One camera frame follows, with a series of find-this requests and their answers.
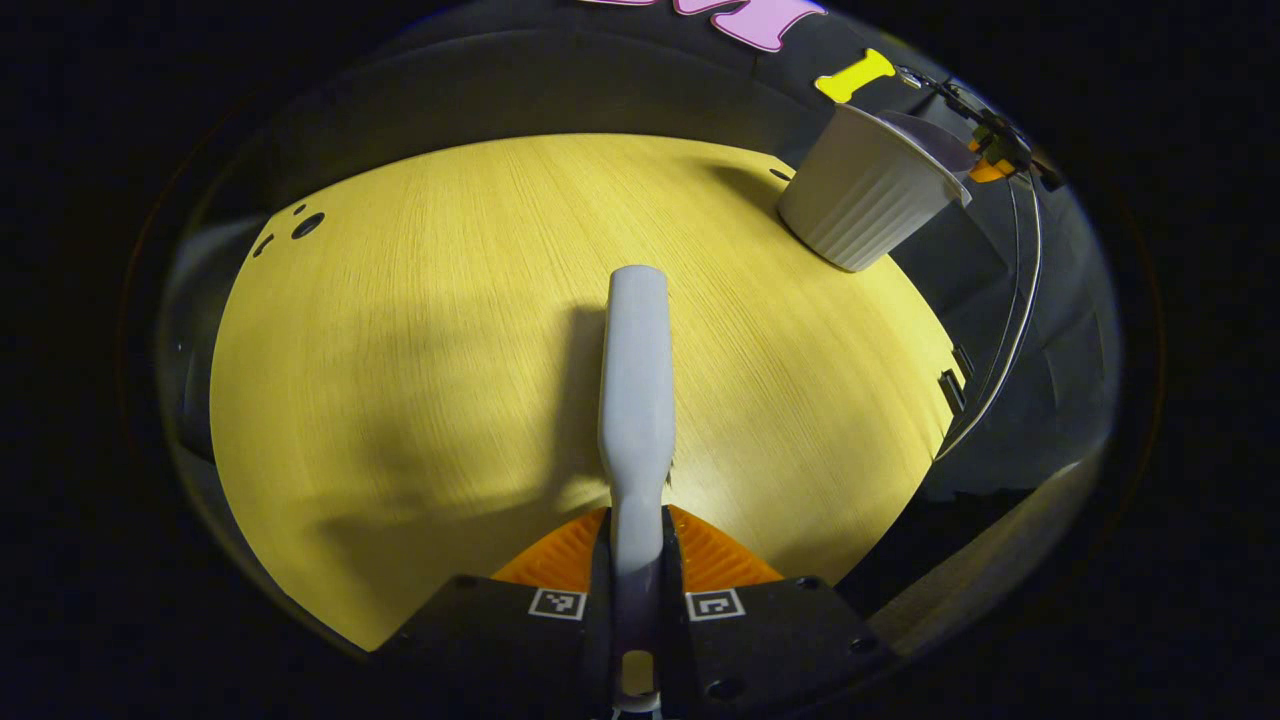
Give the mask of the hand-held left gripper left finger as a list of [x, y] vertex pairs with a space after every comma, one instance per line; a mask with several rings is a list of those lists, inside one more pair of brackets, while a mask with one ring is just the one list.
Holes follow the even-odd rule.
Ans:
[[493, 577], [448, 578], [375, 652], [426, 715], [611, 711], [611, 512], [544, 536]]

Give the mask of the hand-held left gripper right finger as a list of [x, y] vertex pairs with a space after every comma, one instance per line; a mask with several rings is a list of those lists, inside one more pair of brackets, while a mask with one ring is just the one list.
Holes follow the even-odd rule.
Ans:
[[890, 643], [820, 577], [783, 577], [675, 505], [663, 532], [663, 716], [823, 717], [896, 669]]

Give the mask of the white ribbed garbage bin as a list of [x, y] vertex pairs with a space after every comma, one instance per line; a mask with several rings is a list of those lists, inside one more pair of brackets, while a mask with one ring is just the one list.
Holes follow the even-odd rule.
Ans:
[[964, 179], [876, 114], [840, 104], [777, 210], [812, 251], [856, 273], [950, 205], [968, 205]]

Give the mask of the small grey broom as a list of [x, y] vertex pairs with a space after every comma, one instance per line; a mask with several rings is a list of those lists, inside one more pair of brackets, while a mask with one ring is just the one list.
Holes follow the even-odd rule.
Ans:
[[668, 281], [654, 266], [611, 274], [598, 448], [611, 488], [613, 705], [652, 714], [657, 688], [662, 493], [675, 456], [675, 361]]

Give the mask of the black backdrop cloth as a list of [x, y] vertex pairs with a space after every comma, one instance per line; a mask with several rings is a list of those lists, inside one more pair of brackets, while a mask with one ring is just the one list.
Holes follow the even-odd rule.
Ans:
[[259, 70], [154, 210], [148, 241], [261, 220], [390, 161], [497, 138], [627, 133], [800, 161], [828, 122], [817, 79], [876, 50], [933, 79], [937, 60], [835, 9], [796, 19], [777, 51], [716, 27], [765, 0], [682, 13], [675, 0], [471, 0], [324, 69]]

